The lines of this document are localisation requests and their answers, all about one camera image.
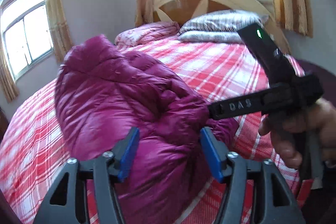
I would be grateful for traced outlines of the magenta puffer jacket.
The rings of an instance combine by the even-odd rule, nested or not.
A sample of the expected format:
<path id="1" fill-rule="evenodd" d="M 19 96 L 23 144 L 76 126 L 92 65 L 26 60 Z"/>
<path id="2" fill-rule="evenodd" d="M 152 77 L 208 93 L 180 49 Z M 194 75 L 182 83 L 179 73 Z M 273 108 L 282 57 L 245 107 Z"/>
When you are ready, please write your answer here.
<path id="1" fill-rule="evenodd" d="M 182 79 L 200 51 L 171 39 L 123 50 L 100 35 L 60 67 L 55 108 L 71 156 L 96 158 L 139 129 L 130 175 L 117 186 L 127 223 L 173 223 L 210 177 L 201 129 L 226 144 L 238 130 L 233 118 L 210 119 L 207 101 Z"/>

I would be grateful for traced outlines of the red plaid bed sheet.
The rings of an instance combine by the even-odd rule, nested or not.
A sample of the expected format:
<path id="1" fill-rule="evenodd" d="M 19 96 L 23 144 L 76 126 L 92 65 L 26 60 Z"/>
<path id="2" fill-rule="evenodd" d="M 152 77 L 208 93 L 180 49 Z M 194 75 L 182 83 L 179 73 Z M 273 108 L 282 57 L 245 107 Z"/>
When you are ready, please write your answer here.
<path id="1" fill-rule="evenodd" d="M 210 102 L 265 89 L 264 71 L 242 44 L 182 43 L 167 38 L 139 44 L 142 51 L 165 63 L 189 87 Z M 32 223 L 59 168 L 68 159 L 54 104 L 55 82 L 34 93 L 17 109 L 1 142 L 1 191 L 22 223 Z M 238 118 L 233 148 L 251 159 L 270 158 L 279 168 L 302 206 L 312 182 L 299 181 L 272 148 L 270 138 L 259 136 L 259 113 Z"/>

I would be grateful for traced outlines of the white floral pillow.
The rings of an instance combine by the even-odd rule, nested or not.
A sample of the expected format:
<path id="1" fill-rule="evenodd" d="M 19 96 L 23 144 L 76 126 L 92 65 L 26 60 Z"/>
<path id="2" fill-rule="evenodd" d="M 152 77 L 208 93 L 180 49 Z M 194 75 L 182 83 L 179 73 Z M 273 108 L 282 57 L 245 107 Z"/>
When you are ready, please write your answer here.
<path id="1" fill-rule="evenodd" d="M 178 39 L 181 42 L 244 43 L 237 32 L 187 31 L 178 34 Z"/>

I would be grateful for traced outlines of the striped pillow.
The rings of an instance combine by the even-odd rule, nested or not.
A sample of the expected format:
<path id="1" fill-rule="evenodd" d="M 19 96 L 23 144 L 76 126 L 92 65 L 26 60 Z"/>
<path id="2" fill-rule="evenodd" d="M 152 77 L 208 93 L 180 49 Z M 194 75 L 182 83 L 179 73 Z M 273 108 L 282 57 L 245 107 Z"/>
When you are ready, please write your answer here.
<path id="1" fill-rule="evenodd" d="M 269 15 L 245 10 L 222 10 L 198 16 L 187 21 L 179 30 L 179 34 L 188 31 L 236 32 L 240 28 L 258 23 L 263 26 Z"/>

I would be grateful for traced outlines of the wooden headboard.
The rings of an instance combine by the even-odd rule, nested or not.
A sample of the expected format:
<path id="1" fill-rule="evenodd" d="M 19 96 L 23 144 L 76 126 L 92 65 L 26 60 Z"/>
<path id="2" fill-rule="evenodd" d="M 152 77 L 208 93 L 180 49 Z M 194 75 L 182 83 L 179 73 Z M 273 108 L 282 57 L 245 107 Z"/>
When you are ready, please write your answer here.
<path id="1" fill-rule="evenodd" d="M 220 10 L 245 10 L 269 15 L 265 30 L 283 53 L 291 53 L 288 40 L 273 14 L 257 0 L 153 0 L 153 21 L 177 22 L 182 26 L 197 16 Z"/>

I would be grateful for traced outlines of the pink folded quilt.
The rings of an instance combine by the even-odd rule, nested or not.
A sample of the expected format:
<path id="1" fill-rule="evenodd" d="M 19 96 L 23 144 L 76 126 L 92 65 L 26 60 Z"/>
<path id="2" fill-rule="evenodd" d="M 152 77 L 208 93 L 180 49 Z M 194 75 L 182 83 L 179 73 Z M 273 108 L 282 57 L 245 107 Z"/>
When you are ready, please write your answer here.
<path id="1" fill-rule="evenodd" d="M 114 40 L 116 46 L 135 47 L 161 40 L 178 33 L 180 26 L 177 22 L 154 22 L 124 31 Z"/>

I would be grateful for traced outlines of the left yellow curtain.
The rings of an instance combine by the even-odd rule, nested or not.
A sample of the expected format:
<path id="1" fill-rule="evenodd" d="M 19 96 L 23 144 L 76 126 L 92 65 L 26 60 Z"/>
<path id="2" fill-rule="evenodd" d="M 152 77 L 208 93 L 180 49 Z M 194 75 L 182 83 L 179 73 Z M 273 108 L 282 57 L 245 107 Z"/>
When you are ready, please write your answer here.
<path id="1" fill-rule="evenodd" d="M 3 90 L 3 94 L 8 103 L 13 102 L 13 100 L 15 100 L 18 97 L 19 90 L 9 70 L 9 66 L 5 58 L 5 48 L 2 39 L 0 45 L 0 74 L 1 74 L 1 87 Z"/>

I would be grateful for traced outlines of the right yellow curtain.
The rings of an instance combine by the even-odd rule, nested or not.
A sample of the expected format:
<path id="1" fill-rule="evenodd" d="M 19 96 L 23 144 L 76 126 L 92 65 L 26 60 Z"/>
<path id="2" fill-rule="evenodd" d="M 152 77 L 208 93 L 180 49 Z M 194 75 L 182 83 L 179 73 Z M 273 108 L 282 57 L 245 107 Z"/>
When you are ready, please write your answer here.
<path id="1" fill-rule="evenodd" d="M 62 0 L 46 0 L 46 11 L 54 54 L 57 62 L 62 63 L 74 45 L 70 37 Z"/>

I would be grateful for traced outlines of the back window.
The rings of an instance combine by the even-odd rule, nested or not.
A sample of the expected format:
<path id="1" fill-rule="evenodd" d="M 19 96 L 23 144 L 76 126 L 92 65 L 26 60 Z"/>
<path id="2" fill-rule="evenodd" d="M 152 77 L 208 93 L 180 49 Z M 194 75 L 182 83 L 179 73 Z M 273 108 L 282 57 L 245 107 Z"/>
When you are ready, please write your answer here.
<path id="1" fill-rule="evenodd" d="M 46 0 L 15 0 L 1 15 L 5 58 L 14 79 L 53 50 Z"/>

